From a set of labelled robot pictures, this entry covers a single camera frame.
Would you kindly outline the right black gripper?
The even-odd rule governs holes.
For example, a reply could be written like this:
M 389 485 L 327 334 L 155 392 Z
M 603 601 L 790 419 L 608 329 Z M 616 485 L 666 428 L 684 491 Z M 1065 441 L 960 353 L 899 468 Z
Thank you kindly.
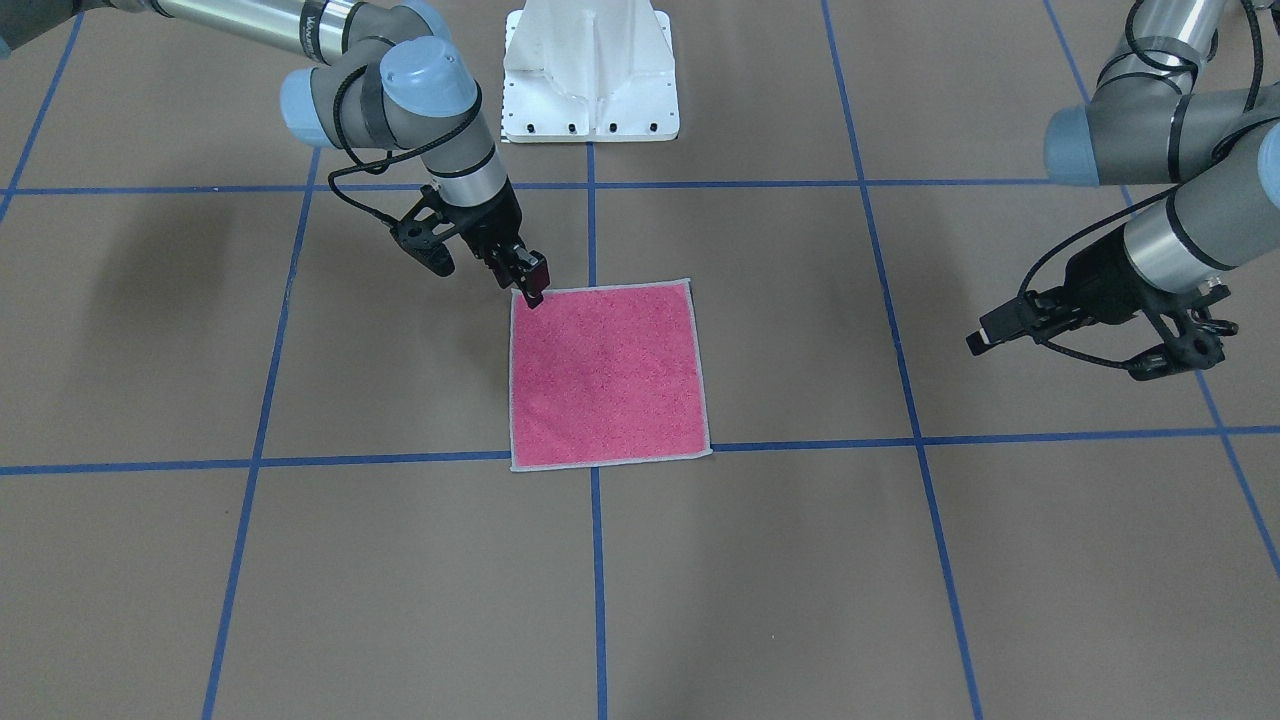
M 547 258 L 522 247 L 520 227 L 522 213 L 515 188 L 507 179 L 485 202 L 474 206 L 452 206 L 452 220 L 472 255 L 490 266 L 502 290 L 515 287 L 532 310 L 550 284 Z

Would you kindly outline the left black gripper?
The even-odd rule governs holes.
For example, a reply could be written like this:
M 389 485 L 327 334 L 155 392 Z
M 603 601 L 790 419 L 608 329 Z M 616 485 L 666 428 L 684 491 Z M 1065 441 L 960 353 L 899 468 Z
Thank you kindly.
M 1153 292 L 1134 268 L 1120 227 L 1068 261 L 1059 290 L 1027 290 L 980 316 L 966 347 L 977 357 L 1015 340 L 1047 347 L 1071 325 L 1121 325 L 1152 309 Z

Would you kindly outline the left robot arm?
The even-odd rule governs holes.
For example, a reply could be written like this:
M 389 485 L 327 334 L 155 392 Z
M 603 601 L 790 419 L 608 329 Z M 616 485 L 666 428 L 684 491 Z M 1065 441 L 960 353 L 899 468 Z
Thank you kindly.
M 1216 50 L 1221 1 L 1137 1 L 1088 102 L 1057 111 L 1043 156 L 1056 184 L 1165 184 L 1085 228 L 1059 287 L 1021 283 L 966 338 L 982 355 L 1023 337 L 1046 348 L 1070 331 L 1146 318 L 1158 343 L 1102 366 L 1151 380 L 1225 357 L 1236 324 L 1210 309 L 1221 275 L 1277 249 L 1277 86 L 1263 86 L 1258 13 L 1243 5 L 1254 67 L 1245 88 L 1199 94 Z

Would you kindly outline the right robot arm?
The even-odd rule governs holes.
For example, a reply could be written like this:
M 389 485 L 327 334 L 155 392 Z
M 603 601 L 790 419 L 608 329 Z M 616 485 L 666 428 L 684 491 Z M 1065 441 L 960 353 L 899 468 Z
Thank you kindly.
M 530 307 L 550 283 L 547 259 L 526 246 L 522 211 L 483 113 L 483 88 L 429 3 L 113 1 L 247 38 L 308 59 L 279 92 L 282 118 L 302 143 L 337 149 L 348 165 L 329 190 L 375 218 L 397 245 L 439 277 L 454 272 L 447 246 L 461 237 L 503 290 Z M 420 200 L 393 217 L 349 196 L 340 179 L 380 176 L 406 161 L 428 173 Z

